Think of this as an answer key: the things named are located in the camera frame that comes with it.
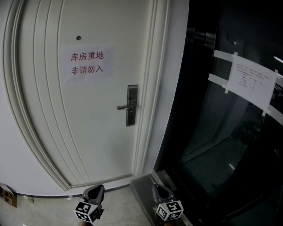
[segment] door frame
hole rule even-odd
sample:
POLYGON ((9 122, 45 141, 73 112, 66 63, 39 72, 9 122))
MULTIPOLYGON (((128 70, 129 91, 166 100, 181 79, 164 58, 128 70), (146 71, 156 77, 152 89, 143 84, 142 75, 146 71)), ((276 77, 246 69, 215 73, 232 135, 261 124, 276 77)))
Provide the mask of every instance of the door frame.
MULTIPOLYGON (((73 187, 54 164, 39 138, 31 120, 21 86, 18 43, 20 21, 25 2, 26 0, 13 0, 6 21, 3 43, 1 44, 6 94, 13 117, 30 151, 56 183, 67 191, 73 187)), ((145 53, 138 97, 132 174, 128 175, 129 177, 141 175, 145 164, 162 75, 170 0, 150 0, 148 12, 145 53)))

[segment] small object on floor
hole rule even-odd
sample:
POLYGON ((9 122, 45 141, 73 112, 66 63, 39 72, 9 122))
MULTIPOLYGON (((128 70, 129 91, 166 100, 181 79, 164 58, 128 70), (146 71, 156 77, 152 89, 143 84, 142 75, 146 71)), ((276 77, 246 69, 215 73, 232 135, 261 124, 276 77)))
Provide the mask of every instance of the small object on floor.
POLYGON ((4 201, 17 208, 17 196, 3 190, 4 201))
POLYGON ((28 197, 28 196, 23 196, 24 197, 24 199, 26 200, 26 201, 28 201, 28 202, 30 202, 30 203, 34 203, 34 198, 33 197, 28 197))

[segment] door lock plate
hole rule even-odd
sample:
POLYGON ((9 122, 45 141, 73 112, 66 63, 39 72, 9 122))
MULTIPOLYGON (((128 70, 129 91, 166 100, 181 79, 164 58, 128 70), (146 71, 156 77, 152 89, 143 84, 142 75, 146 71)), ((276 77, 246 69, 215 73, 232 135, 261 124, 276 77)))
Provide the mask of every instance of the door lock plate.
POLYGON ((138 85, 129 85, 127 105, 117 107, 117 110, 122 110, 122 109, 127 110, 126 126, 135 125, 137 101, 138 101, 138 85))

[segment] white wall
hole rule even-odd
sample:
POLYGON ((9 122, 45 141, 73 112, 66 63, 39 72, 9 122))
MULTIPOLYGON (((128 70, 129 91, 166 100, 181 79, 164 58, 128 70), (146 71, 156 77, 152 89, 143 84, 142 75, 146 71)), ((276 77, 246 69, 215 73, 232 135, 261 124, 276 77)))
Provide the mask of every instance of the white wall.
MULTIPOLYGON (((0 43, 11 5, 10 0, 0 0, 0 43)), ((187 27, 188 0, 172 0, 167 50, 161 78, 159 101, 149 144, 145 172, 153 169, 170 115, 178 81, 187 27)), ((18 193, 38 196, 62 196, 80 194, 86 188, 74 188, 64 192, 45 172, 26 145, 8 104, 0 71, 0 182, 18 193)), ((128 184, 131 178, 105 184, 106 189, 128 184)))

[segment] printed notice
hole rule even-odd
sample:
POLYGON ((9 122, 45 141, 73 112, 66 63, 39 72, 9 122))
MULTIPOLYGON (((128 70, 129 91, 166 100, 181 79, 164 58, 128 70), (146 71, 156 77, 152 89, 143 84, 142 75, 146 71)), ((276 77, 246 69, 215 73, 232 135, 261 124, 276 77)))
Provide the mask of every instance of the printed notice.
POLYGON ((275 82, 275 72, 255 62, 233 55, 233 65, 227 85, 229 91, 266 111, 275 82))
POLYGON ((103 45, 65 47, 60 54, 62 85, 113 76, 114 48, 103 45))

